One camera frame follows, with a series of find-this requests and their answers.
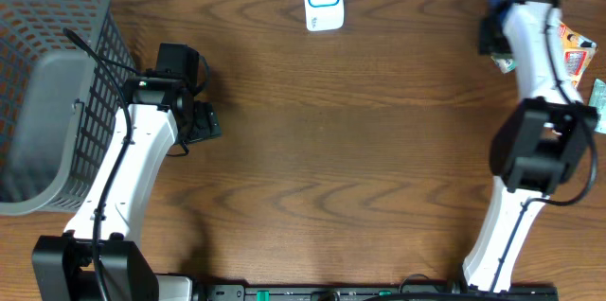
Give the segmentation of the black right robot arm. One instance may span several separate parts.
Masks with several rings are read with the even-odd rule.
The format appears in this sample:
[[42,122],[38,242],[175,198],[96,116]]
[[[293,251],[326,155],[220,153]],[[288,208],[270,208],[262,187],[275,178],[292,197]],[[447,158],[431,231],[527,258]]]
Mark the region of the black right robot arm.
[[510,289],[517,256],[542,208],[591,153],[585,187],[559,207],[580,202],[597,178],[594,129],[587,106],[565,68],[560,36],[561,0],[489,0],[480,51],[509,55],[516,64],[520,102],[490,145],[493,191],[479,237],[462,263],[467,289],[493,294]]

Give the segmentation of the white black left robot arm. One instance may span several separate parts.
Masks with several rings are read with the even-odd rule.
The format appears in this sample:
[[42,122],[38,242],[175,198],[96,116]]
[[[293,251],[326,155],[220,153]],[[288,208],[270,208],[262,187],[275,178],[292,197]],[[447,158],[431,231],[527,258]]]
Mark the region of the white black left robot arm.
[[138,77],[122,88],[110,147],[84,204],[61,236],[39,237],[32,266],[44,300],[202,300],[194,278],[157,274],[139,249],[158,170],[179,144],[202,140],[210,121],[188,79]]

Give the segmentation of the teal white tissue packet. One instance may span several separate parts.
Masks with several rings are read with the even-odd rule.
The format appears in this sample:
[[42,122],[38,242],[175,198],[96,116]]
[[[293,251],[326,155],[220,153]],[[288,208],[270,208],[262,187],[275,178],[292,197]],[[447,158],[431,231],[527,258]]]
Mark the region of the teal white tissue packet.
[[513,71],[516,67],[516,62],[512,58],[492,56],[491,59],[503,74]]

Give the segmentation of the yellow red snack bag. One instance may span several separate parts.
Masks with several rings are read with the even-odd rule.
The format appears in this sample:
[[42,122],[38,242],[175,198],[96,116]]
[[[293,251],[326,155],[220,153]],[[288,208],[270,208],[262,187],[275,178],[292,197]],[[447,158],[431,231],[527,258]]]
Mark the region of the yellow red snack bag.
[[597,53],[597,43],[560,23],[559,35],[563,48],[565,68],[575,88]]

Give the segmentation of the light teal snack packet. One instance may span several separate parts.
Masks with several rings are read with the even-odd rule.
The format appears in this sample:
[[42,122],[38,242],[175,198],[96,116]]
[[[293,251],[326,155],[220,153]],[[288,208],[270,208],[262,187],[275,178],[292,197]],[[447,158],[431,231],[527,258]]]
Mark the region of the light teal snack packet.
[[596,79],[594,82],[589,105],[597,109],[598,121],[596,125],[597,133],[606,133],[606,83],[603,80]]

